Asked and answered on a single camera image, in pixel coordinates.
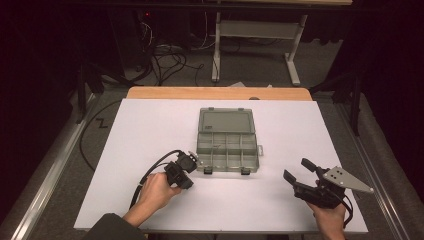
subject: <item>white tabletop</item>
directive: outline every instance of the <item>white tabletop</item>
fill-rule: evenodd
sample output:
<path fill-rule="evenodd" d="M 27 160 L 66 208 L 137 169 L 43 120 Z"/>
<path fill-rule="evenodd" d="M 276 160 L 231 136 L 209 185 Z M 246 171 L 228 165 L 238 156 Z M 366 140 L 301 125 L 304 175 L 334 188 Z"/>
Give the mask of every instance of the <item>white tabletop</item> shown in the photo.
<path fill-rule="evenodd" d="M 314 186 L 315 173 L 300 162 L 340 166 L 320 110 L 313 101 L 124 99 L 84 199 L 76 229 L 89 229 L 105 213 L 124 215 L 145 172 L 166 153 L 196 150 L 202 107 L 249 108 L 258 144 L 263 146 L 257 173 L 204 175 L 194 171 L 193 187 L 174 197 L 140 228 L 161 232 L 316 232 L 312 211 L 293 196 L 284 169 Z M 167 160 L 176 160 L 175 156 Z M 364 233 L 350 190 L 354 217 L 346 232 Z"/>

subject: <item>desk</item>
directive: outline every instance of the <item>desk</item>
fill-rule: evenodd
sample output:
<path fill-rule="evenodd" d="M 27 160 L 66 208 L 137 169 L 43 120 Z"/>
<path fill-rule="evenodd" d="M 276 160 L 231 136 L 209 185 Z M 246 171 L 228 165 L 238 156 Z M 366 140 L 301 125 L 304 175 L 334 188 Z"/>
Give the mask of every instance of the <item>desk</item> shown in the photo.
<path fill-rule="evenodd" d="M 225 2 L 285 3 L 303 5 L 351 5 L 352 0 L 223 0 Z M 296 23 L 256 22 L 221 20 L 216 14 L 215 51 L 213 55 L 212 81 L 218 82 L 221 69 L 221 36 L 276 38 L 292 40 L 290 52 L 284 53 L 284 59 L 294 86 L 300 86 L 299 76 L 294 65 L 294 56 L 305 28 L 307 15 L 302 15 Z"/>
<path fill-rule="evenodd" d="M 123 215 L 139 178 L 157 159 L 174 149 L 195 149 L 199 109 L 214 106 L 253 110 L 258 144 L 264 146 L 258 172 L 241 176 L 222 172 L 204 175 L 194 171 L 189 175 L 193 187 L 183 191 L 141 228 L 147 232 L 317 232 L 311 211 L 293 196 L 291 185 L 282 177 L 287 168 L 299 181 L 314 184 L 314 174 L 300 165 L 302 157 L 320 166 L 340 165 L 318 106 L 310 101 L 306 90 L 194 90 L 140 87 L 129 91 L 74 227 L 91 228 L 105 212 Z M 186 99 L 184 92 L 189 93 Z M 248 99 L 252 95 L 263 100 L 222 100 Z M 289 100 L 265 100 L 278 99 L 277 96 Z M 166 99 L 140 99 L 146 97 Z M 352 193 L 347 191 L 347 194 L 353 200 L 354 209 L 359 209 Z M 359 211 L 346 231 L 367 232 Z"/>

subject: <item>gray carpet floor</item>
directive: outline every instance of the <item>gray carpet floor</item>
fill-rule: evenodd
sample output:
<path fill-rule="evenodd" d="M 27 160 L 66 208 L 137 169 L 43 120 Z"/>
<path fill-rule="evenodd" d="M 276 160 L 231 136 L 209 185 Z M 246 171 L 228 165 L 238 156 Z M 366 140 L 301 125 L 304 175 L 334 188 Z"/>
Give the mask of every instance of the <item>gray carpet floor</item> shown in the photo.
<path fill-rule="evenodd" d="M 192 51 L 186 53 L 187 64 L 203 68 L 197 72 L 193 68 L 185 67 L 180 72 L 172 75 L 164 82 L 167 86 L 229 86 L 237 82 L 243 82 L 246 87 L 292 87 L 288 72 L 282 62 L 281 48 L 286 43 L 277 45 L 242 47 L 237 53 L 230 53 L 234 47 L 232 44 L 224 45 L 227 52 L 222 54 L 221 80 L 217 84 L 210 81 L 212 72 L 212 55 L 210 50 Z M 337 53 L 340 44 L 319 45 L 318 42 L 302 43 L 295 58 L 296 67 L 302 87 L 311 87 L 325 79 L 328 69 Z M 135 75 L 128 70 L 128 76 Z M 156 83 L 154 74 L 138 83 L 152 86 Z M 104 106 L 124 98 L 128 89 L 121 86 L 105 84 L 106 91 L 98 95 L 98 102 L 93 112 L 97 112 Z M 384 190 L 390 197 L 396 213 L 399 215 L 409 239 L 424 239 L 424 208 L 417 194 L 408 182 L 402 169 L 397 164 L 393 153 L 385 141 L 384 134 L 373 118 L 365 97 L 362 97 L 361 112 L 359 118 L 360 137 L 352 137 L 351 131 L 346 125 L 344 117 L 345 106 L 332 103 L 331 93 L 318 93 L 314 100 L 318 102 L 327 129 L 333 140 L 333 144 L 340 158 L 343 168 L 351 172 L 361 180 L 368 182 L 370 176 L 363 163 L 363 154 L 358 150 L 358 141 L 362 144 L 367 156 L 372 159 L 379 179 Z M 119 108 L 119 103 L 105 109 L 98 118 L 104 119 L 106 128 L 99 128 L 99 121 L 94 120 L 88 125 L 83 137 L 83 151 L 94 167 L 100 158 L 109 131 L 113 125 L 114 117 Z M 36 194 L 48 170 L 53 164 L 53 159 L 59 153 L 60 145 L 66 143 L 69 138 L 69 129 L 75 124 L 75 114 L 70 119 L 68 132 L 64 129 L 58 137 L 51 151 L 32 177 L 21 198 L 16 202 L 14 209 L 0 228 L 0 239 L 10 239 L 22 216 L 25 214 L 32 198 Z M 83 231 L 74 230 L 79 208 L 88 189 L 93 172 L 83 161 L 78 145 L 73 149 L 60 181 L 43 211 L 38 223 L 32 231 L 29 239 L 81 239 Z M 400 239 L 396 229 L 388 223 L 387 214 L 382 210 L 381 201 L 374 195 L 355 194 L 360 211 L 362 212 L 369 233 L 364 235 L 348 235 L 348 239 Z M 321 239 L 319 234 L 307 234 L 304 239 Z M 290 235 L 290 239 L 300 240 L 301 235 Z"/>

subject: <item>black fabric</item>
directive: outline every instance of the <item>black fabric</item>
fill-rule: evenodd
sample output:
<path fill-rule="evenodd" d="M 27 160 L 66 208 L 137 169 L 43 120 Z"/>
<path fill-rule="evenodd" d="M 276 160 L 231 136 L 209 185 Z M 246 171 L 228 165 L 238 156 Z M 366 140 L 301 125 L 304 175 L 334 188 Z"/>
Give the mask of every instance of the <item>black fabric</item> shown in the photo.
<path fill-rule="evenodd" d="M 144 234 L 116 214 L 105 214 L 84 236 L 83 240 L 146 239 Z"/>

